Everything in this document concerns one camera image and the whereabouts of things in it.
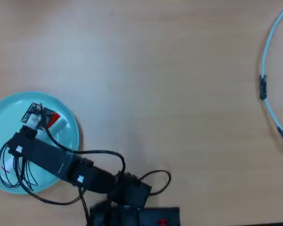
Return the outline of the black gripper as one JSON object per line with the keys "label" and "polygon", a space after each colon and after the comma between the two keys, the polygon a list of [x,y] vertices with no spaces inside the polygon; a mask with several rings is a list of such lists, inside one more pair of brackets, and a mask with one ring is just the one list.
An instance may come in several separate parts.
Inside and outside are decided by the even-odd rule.
{"label": "black gripper", "polygon": [[13,156],[18,156],[23,150],[25,152],[31,150],[34,146],[36,135],[36,130],[22,126],[20,131],[16,132],[8,141],[8,153]]}

